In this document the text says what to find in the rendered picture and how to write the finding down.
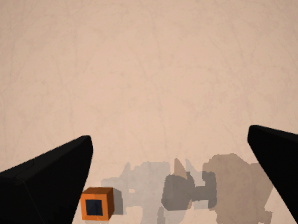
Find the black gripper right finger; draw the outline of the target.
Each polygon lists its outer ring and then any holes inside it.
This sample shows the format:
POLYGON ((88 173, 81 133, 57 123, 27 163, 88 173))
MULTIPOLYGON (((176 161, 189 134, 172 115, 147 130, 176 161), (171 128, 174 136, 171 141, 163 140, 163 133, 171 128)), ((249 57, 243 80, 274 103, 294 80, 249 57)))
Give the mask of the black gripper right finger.
POLYGON ((246 141, 298 224, 298 135, 255 124, 246 141))

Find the orange block with black square face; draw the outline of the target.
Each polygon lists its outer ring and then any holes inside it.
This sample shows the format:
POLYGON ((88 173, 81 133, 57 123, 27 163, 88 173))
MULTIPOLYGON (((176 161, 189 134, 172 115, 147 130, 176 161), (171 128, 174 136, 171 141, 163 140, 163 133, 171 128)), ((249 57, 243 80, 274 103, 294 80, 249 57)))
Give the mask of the orange block with black square face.
POLYGON ((85 189, 80 200, 82 220, 109 221, 114 213, 113 188, 109 186, 85 189))

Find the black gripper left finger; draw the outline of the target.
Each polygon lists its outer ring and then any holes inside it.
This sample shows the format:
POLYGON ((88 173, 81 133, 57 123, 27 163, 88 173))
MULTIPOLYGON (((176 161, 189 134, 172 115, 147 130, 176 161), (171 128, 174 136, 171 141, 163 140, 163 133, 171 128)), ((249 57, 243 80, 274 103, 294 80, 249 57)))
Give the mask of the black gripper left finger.
POLYGON ((0 172, 0 224, 72 224, 93 152, 82 135, 0 172))

